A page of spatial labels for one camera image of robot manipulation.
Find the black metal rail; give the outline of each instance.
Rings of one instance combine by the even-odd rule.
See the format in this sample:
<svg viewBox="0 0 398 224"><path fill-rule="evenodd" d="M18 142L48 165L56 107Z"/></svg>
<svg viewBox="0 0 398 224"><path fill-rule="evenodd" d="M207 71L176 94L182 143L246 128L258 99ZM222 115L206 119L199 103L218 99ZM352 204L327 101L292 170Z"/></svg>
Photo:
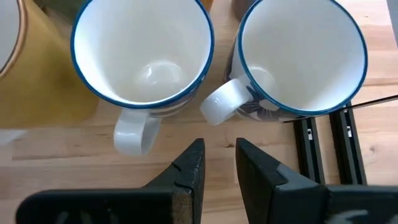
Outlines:
<svg viewBox="0 0 398 224"><path fill-rule="evenodd" d="M300 173L319 183L325 183L315 118L294 121Z"/></svg>
<svg viewBox="0 0 398 224"><path fill-rule="evenodd" d="M337 111L330 114L329 118L341 183L366 185L353 110Z"/></svg>

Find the white mug handle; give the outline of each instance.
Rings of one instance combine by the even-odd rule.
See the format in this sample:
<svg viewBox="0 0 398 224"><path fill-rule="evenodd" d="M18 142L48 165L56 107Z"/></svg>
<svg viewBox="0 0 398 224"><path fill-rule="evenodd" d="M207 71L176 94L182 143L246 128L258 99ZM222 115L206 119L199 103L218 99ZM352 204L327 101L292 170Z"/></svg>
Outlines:
<svg viewBox="0 0 398 224"><path fill-rule="evenodd" d="M234 111L252 100L249 90L234 78L208 96L200 111L210 125L216 126L234 115Z"/></svg>
<svg viewBox="0 0 398 224"><path fill-rule="evenodd" d="M128 156L147 154L155 143L160 122L149 113L123 109L113 133L115 148Z"/></svg>
<svg viewBox="0 0 398 224"><path fill-rule="evenodd" d="M5 146L13 140L21 137L27 130L0 129L0 146Z"/></svg>

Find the white mug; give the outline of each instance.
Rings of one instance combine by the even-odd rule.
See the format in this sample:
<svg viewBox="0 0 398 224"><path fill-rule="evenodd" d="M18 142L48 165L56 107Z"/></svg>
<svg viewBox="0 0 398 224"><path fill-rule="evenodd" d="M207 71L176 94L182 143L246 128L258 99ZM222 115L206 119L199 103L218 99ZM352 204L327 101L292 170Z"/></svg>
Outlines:
<svg viewBox="0 0 398 224"><path fill-rule="evenodd" d="M359 91L368 69L364 37L333 0L259 0L242 19L226 83L200 109L217 125L237 113L287 121L331 113Z"/></svg>
<svg viewBox="0 0 398 224"><path fill-rule="evenodd" d="M214 51L210 18L199 0L91 0L72 30L75 68L87 87L124 109L116 149L147 153L162 117L194 97Z"/></svg>

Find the wooden surface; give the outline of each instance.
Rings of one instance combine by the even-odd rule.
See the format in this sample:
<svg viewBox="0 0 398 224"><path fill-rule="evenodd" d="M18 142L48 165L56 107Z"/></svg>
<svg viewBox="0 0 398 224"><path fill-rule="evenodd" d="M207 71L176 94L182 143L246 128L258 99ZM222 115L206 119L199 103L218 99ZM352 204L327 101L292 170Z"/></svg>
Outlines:
<svg viewBox="0 0 398 224"><path fill-rule="evenodd" d="M340 0L361 26L368 43L369 73L355 103L398 92L398 50L385 0ZM0 218L13 223L26 196L45 189L140 187L164 170L194 139L205 138L206 182L202 223L247 223L234 171L234 145L243 137L298 171L291 124L255 123L233 118L211 127L198 106L221 85L228 52L239 22L230 0L211 10L216 49L198 96L181 114L165 119L153 150L145 157L120 156L112 135L120 109L100 102L96 114L73 128L32 130L0 148ZM62 26L67 34L69 28ZM370 184L398 185L398 101L355 111ZM339 182L328 117L317 118L328 183Z"/></svg>

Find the ceramic mug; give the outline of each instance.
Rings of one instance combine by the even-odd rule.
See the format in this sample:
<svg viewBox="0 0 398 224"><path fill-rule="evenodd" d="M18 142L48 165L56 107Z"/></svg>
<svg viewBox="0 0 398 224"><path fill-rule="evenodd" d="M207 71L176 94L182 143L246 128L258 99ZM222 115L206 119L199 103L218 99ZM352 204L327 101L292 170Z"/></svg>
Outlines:
<svg viewBox="0 0 398 224"><path fill-rule="evenodd" d="M195 95L214 43L199 0L85 3L72 30L72 59L91 91L124 108L114 130L120 153L151 149L161 118Z"/></svg>
<svg viewBox="0 0 398 224"><path fill-rule="evenodd" d="M237 114L286 121L347 104L366 76L363 35L350 14L326 0L260 0L243 17L226 83L201 104L217 125Z"/></svg>
<svg viewBox="0 0 398 224"><path fill-rule="evenodd" d="M68 40L37 5L1 0L0 128L77 124L97 102L73 68Z"/></svg>

